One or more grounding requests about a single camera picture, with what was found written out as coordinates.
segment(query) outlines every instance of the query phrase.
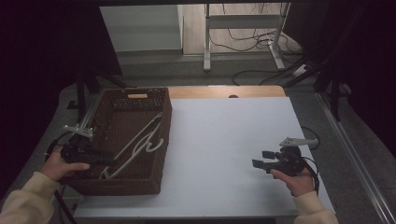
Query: beige sleeve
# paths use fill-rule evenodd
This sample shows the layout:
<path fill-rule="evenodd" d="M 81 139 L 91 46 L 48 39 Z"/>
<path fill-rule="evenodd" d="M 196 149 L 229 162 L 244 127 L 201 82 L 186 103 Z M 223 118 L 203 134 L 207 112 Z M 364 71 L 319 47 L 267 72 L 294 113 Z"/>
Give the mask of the beige sleeve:
<path fill-rule="evenodd" d="M 48 223 L 53 213 L 50 198 L 59 183 L 34 172 L 22 189 L 12 191 L 2 208 L 0 223 Z"/>
<path fill-rule="evenodd" d="M 298 214 L 294 224 L 338 224 L 334 212 L 324 209 L 315 191 L 294 198 Z"/>

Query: black backdrop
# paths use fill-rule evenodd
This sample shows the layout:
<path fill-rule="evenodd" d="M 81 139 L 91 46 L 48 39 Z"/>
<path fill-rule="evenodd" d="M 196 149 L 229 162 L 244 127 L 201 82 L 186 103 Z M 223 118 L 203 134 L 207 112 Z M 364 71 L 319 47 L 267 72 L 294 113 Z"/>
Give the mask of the black backdrop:
<path fill-rule="evenodd" d="M 0 5 L 4 196 L 50 123 L 60 91 L 76 82 L 77 71 L 86 66 L 112 75 L 121 71 L 99 7 L 27 0 Z"/>
<path fill-rule="evenodd" d="M 348 39 L 342 76 L 349 103 L 396 157 L 396 18 L 394 1 L 373 1 Z"/>

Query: hand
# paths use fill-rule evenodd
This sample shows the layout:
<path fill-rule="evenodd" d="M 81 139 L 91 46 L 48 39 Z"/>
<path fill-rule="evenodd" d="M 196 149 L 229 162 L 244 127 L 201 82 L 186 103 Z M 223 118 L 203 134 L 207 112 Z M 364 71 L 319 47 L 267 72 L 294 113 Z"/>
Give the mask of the hand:
<path fill-rule="evenodd" d="M 75 171 L 84 171 L 90 168 L 87 163 L 67 163 L 61 158 L 61 147 L 55 148 L 49 159 L 41 168 L 40 173 L 46 175 L 53 181 L 58 181 L 66 175 L 72 175 Z"/>
<path fill-rule="evenodd" d="M 286 187 L 288 187 L 294 197 L 298 197 L 315 190 L 312 175 L 306 168 L 297 176 L 285 175 L 275 169 L 271 170 L 271 174 L 275 178 L 285 182 Z"/>

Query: wall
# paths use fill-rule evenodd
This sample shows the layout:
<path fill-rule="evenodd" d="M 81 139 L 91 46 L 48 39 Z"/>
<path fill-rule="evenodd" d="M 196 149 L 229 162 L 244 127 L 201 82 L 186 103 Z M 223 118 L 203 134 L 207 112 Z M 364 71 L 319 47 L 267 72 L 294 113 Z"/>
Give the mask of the wall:
<path fill-rule="evenodd" d="M 101 7 L 116 52 L 181 49 L 179 6 Z"/>

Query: table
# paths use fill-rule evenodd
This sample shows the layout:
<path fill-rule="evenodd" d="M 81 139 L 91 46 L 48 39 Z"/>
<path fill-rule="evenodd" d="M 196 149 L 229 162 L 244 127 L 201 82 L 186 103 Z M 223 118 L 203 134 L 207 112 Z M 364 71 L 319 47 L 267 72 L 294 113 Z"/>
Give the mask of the table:
<path fill-rule="evenodd" d="M 297 215 L 285 184 L 251 164 L 262 159 L 262 150 L 278 151 L 287 136 L 303 138 L 282 88 L 171 87 L 169 92 L 173 114 L 161 193 L 83 196 L 76 218 Z M 240 98 L 228 99 L 230 94 Z M 307 146 L 301 150 L 312 158 Z M 332 209 L 323 185 L 319 198 Z"/>

